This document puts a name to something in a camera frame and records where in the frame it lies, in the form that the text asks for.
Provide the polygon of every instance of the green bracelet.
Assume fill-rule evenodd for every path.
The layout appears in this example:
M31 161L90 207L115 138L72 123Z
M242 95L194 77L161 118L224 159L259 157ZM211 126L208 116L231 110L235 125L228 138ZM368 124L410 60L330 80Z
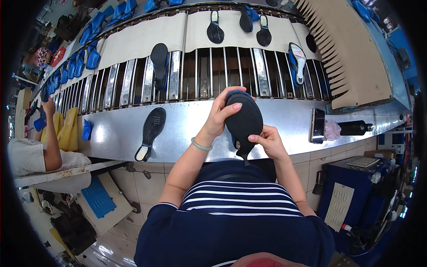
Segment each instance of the green bracelet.
M194 141L194 137L192 137L192 138L191 138L191 143L192 143L195 147L197 147L197 148L199 148L199 149L201 149L201 150L209 151L209 150L211 150L211 149L212 149L212 145L211 145L210 147L202 147L201 145L199 145L198 143L196 143L196 142Z

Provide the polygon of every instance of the black thermos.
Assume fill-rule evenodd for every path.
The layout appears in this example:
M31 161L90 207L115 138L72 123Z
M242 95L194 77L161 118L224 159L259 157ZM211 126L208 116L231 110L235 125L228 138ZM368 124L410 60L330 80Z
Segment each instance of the black thermos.
M363 120L339 122L341 127L341 136L344 135L364 135L365 132L372 132L374 125L372 123L365 123Z

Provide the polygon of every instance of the yellow plastic bag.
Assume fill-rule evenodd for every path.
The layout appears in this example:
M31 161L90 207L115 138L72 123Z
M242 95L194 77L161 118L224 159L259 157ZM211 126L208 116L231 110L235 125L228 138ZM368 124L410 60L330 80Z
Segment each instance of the yellow plastic bag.
M63 151L77 151L77 108L68 109L65 115L64 126L58 133L59 149Z
M56 137L58 137L58 133L61 131L62 129L62 125L64 124L64 119L63 119L63 114L60 113L59 111L57 111L54 115L53 115L53 126L55 127L55 134ZM46 143L46 127L43 128L43 132L41 134L41 142L42 143Z

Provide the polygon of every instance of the navy blue shirt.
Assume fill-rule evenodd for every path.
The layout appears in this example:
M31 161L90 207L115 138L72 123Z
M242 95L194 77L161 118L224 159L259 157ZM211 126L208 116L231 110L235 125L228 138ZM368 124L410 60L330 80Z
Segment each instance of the navy blue shirt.
M138 237L138 267L226 267L269 252L307 266L327 266L333 236L317 216L298 210L275 183L205 181L185 194L180 207L151 208Z

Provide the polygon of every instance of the woman's hand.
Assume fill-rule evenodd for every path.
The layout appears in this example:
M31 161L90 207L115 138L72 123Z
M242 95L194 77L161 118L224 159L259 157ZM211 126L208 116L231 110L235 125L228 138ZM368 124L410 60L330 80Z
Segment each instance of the woman's hand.
M195 138L196 143L204 147L211 146L215 137L220 136L224 131L225 119L236 114L242 108L242 103L234 103L233 105L225 106L225 98L227 97L227 94L234 90L245 92L246 88L242 86L231 86L227 87L219 94L212 104L212 109L209 113L208 119Z
M248 140L263 146L269 158L280 161L289 157L276 127L264 124L261 135L250 135L248 136Z
M55 103L53 102L52 98L47 100L47 102L40 102L41 106L43 107L44 112L46 113L46 117L51 117L55 113Z

